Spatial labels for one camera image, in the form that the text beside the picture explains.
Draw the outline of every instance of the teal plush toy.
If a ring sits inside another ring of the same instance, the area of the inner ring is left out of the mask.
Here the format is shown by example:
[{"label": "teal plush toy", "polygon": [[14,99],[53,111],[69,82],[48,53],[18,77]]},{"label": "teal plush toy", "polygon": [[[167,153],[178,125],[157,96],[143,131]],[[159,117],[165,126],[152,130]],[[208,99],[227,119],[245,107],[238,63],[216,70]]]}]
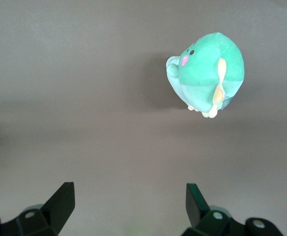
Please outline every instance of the teal plush toy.
[{"label": "teal plush toy", "polygon": [[211,33],[191,45],[180,57],[170,57],[167,76],[189,110],[216,117],[233,99],[244,81],[239,48],[221,33]]}]

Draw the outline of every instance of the pink oval patch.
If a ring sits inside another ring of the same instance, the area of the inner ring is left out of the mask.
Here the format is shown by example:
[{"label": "pink oval patch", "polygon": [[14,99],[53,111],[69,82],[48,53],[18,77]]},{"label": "pink oval patch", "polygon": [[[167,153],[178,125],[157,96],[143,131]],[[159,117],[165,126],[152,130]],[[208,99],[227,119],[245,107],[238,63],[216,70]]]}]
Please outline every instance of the pink oval patch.
[{"label": "pink oval patch", "polygon": [[188,56],[184,56],[183,59],[182,59],[182,66],[186,65],[188,62]]}]

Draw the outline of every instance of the plush toy head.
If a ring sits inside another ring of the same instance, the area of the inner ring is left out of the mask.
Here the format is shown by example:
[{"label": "plush toy head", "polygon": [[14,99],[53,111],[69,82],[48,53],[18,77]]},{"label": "plush toy head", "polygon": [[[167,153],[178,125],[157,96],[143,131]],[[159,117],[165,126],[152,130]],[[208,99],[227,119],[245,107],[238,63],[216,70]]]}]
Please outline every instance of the plush toy head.
[{"label": "plush toy head", "polygon": [[221,33],[208,34],[167,61],[167,75],[189,110],[214,118],[233,99],[244,80],[239,48]]}]

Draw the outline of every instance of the turquoise stuffed animal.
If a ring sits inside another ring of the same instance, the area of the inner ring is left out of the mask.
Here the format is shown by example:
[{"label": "turquoise stuffed animal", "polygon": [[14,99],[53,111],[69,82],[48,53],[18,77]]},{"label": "turquoise stuffed animal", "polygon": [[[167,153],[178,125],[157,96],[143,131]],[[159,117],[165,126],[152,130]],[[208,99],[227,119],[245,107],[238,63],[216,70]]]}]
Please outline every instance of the turquoise stuffed animal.
[{"label": "turquoise stuffed animal", "polygon": [[189,110],[216,117],[233,99],[244,81],[239,48],[221,33],[211,33],[192,44],[180,57],[170,57],[167,76]]}]

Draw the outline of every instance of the stuffed animal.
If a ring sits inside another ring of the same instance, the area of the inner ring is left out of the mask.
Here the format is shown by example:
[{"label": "stuffed animal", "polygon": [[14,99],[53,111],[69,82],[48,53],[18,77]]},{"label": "stuffed animal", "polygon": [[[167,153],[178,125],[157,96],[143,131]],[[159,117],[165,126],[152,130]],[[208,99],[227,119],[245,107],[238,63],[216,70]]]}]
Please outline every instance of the stuffed animal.
[{"label": "stuffed animal", "polygon": [[216,117],[233,99],[244,81],[244,61],[239,48],[221,33],[211,33],[166,63],[176,94],[190,111]]}]

